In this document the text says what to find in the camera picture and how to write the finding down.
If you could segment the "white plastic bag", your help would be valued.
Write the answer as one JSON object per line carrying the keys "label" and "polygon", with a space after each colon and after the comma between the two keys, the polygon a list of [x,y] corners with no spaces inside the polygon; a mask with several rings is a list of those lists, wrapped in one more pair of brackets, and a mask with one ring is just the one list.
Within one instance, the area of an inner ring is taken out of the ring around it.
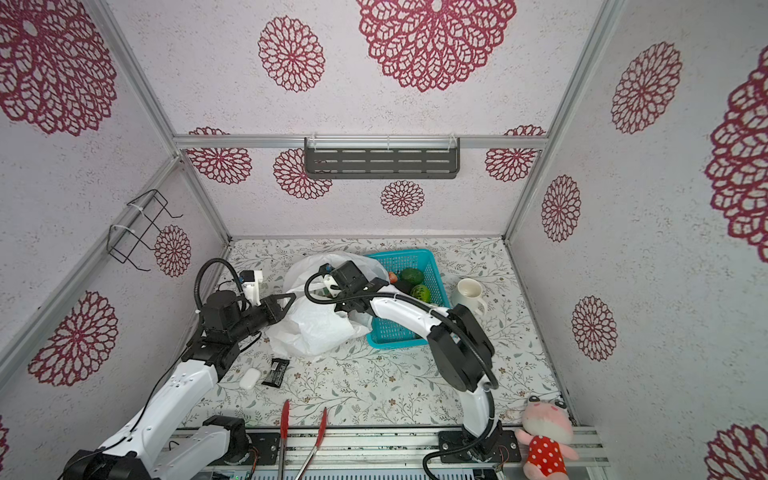
{"label": "white plastic bag", "polygon": [[279,323],[266,329],[275,356],[315,358],[372,331],[372,316],[367,313],[336,312],[332,305],[314,304],[305,298],[304,285],[310,275],[324,264],[339,267],[347,261],[368,280],[388,279],[380,262],[343,251],[315,254],[295,263],[285,275],[283,291],[294,293],[296,300]]}

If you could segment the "green custard apple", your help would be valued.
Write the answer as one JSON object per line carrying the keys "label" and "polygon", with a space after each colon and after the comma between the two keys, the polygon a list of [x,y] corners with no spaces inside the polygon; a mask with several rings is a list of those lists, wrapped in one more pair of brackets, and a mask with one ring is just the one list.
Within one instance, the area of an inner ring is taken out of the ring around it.
{"label": "green custard apple", "polygon": [[432,301],[431,291],[424,284],[415,285],[411,289],[410,295],[421,302],[430,303]]}

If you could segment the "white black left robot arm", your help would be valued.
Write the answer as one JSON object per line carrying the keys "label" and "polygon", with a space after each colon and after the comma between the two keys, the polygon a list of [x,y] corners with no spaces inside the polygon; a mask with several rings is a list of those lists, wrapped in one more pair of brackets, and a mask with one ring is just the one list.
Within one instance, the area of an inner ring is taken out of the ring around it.
{"label": "white black left robot arm", "polygon": [[193,343],[134,418],[99,448],[74,454],[60,477],[191,479],[214,462],[249,461],[252,442],[244,421],[235,417],[211,417],[177,446],[168,444],[189,411],[226,375],[240,354],[240,342],[280,322],[295,301],[293,293],[270,295],[242,314],[233,325],[231,341],[215,343],[202,337]]}

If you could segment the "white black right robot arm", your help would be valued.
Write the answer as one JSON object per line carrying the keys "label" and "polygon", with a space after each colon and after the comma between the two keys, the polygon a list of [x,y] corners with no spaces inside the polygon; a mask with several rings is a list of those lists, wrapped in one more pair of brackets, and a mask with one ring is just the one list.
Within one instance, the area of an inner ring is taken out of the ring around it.
{"label": "white black right robot arm", "polygon": [[317,276],[330,296],[313,297],[313,302],[389,320],[425,339],[438,373],[458,392],[466,434],[479,441],[500,435],[493,399],[499,387],[492,365],[495,348],[468,307],[445,308],[418,300],[387,280],[367,278],[352,261],[338,267],[324,264]]}

